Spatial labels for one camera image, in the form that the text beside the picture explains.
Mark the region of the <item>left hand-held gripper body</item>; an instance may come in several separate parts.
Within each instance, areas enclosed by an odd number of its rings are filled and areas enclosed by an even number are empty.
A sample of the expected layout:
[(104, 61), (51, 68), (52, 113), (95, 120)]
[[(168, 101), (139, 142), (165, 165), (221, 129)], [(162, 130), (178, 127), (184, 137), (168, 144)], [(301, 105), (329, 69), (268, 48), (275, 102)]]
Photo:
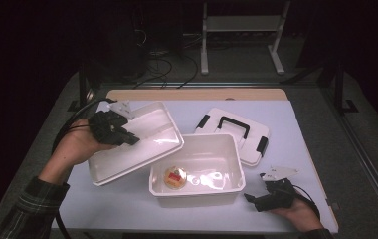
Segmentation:
[(90, 131), (93, 137), (102, 144), (121, 146), (123, 137), (131, 133), (124, 128), (128, 119), (112, 110), (99, 111), (89, 118)]

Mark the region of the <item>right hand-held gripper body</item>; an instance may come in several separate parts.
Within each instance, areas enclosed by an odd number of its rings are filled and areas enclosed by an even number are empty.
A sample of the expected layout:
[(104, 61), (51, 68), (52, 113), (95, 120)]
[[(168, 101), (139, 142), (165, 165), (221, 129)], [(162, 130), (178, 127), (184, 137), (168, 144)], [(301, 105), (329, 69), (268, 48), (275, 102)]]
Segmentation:
[(277, 208), (291, 208), (296, 192), (288, 178), (296, 174), (298, 174), (297, 169), (282, 166), (275, 166), (261, 173), (260, 178), (269, 194), (254, 199), (256, 209), (262, 212)]

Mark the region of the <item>white plastic tray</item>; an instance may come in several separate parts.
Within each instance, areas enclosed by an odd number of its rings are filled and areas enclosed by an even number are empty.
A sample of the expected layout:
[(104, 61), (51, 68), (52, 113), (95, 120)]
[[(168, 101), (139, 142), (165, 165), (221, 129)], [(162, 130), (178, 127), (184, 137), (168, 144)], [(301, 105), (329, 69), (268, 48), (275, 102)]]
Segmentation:
[(110, 183), (183, 147), (184, 139), (164, 103), (150, 103), (132, 113), (134, 119), (124, 128), (139, 141), (92, 156), (88, 164), (94, 185)]

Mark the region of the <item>round tan container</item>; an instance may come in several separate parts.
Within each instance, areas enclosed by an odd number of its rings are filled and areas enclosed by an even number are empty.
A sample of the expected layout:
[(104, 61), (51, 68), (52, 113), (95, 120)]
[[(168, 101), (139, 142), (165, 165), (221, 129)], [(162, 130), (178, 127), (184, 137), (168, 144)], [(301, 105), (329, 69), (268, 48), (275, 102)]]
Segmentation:
[(187, 172), (182, 167), (172, 166), (165, 170), (163, 182), (170, 189), (180, 189), (187, 181)]

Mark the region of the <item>white plastic storage box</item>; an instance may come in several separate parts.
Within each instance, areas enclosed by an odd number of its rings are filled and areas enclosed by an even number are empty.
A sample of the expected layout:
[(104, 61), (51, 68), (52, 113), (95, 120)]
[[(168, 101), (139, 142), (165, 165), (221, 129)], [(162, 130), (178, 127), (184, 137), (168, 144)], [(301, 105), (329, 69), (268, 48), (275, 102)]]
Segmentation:
[[(238, 149), (229, 134), (189, 134), (183, 147), (151, 166), (149, 191), (162, 207), (188, 208), (232, 204), (246, 180)], [(169, 167), (187, 172), (186, 184), (170, 189), (163, 182)]]

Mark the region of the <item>person's right hand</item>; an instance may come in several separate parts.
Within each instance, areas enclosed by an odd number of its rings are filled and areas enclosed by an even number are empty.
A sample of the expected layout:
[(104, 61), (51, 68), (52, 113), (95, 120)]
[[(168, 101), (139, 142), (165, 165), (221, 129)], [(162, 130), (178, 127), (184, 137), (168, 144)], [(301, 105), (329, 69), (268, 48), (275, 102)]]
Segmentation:
[(295, 199), (291, 208), (277, 208), (271, 213), (287, 219), (299, 232), (323, 229), (323, 225), (314, 211), (302, 200)]

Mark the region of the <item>person's left hand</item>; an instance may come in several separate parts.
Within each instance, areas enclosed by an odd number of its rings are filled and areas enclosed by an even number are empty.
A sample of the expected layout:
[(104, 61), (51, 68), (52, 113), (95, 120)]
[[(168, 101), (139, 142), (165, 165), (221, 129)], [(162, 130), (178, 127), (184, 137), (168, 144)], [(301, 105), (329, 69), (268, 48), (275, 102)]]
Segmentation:
[(57, 145), (53, 158), (61, 165), (74, 166), (88, 160), (95, 153), (113, 149), (114, 145), (98, 142), (86, 119), (74, 122)]

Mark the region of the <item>black metal stand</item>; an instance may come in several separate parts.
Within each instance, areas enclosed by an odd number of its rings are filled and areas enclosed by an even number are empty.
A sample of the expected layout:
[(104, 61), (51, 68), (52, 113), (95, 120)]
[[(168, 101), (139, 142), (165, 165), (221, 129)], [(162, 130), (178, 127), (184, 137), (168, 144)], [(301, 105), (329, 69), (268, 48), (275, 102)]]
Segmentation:
[(334, 106), (337, 111), (343, 116), (346, 113), (358, 113), (358, 108), (352, 100), (345, 100), (343, 98), (344, 91), (344, 70), (340, 62), (335, 66), (334, 77)]
[(81, 63), (78, 70), (78, 87), (79, 97), (73, 100), (68, 107), (68, 111), (71, 113), (76, 113), (78, 110), (81, 110), (91, 99), (91, 88), (88, 83), (88, 64), (86, 62)]

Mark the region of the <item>white table cover sheet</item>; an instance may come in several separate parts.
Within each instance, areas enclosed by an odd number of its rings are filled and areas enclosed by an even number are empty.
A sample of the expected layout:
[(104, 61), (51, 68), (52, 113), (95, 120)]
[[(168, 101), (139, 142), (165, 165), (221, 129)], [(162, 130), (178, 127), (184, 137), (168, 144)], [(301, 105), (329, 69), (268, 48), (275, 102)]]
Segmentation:
[(311, 196), (325, 228), (335, 233), (338, 223), (310, 157), (292, 105), (288, 101), (168, 101), (166, 107), (178, 129), (194, 134), (212, 108), (234, 113), (267, 126), (271, 137), (257, 166), (245, 166), (246, 185), (232, 204), (207, 207), (162, 207), (149, 191), (150, 168), (144, 167), (104, 186), (92, 183), (85, 165), (70, 175), (70, 190), (60, 208), (69, 231), (164, 232), (190, 234), (281, 234), (294, 228), (271, 212), (259, 212), (244, 193), (266, 194), (260, 174), (275, 166), (294, 168), (291, 182)]

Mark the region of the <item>white metal stand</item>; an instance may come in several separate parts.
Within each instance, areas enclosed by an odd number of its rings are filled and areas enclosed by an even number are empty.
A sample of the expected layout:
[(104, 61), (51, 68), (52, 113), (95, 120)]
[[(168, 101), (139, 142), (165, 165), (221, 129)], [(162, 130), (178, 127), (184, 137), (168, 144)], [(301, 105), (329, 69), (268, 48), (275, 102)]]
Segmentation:
[(208, 13), (208, 3), (205, 2), (203, 4), (200, 49), (201, 74), (204, 76), (209, 74), (207, 49), (207, 36), (209, 33), (262, 32), (275, 34), (275, 39), (268, 45), (268, 50), (276, 73), (283, 75), (285, 70), (278, 54), (278, 48), (283, 35), (290, 3), (291, 0), (283, 0), (283, 8), (277, 15), (215, 16)]

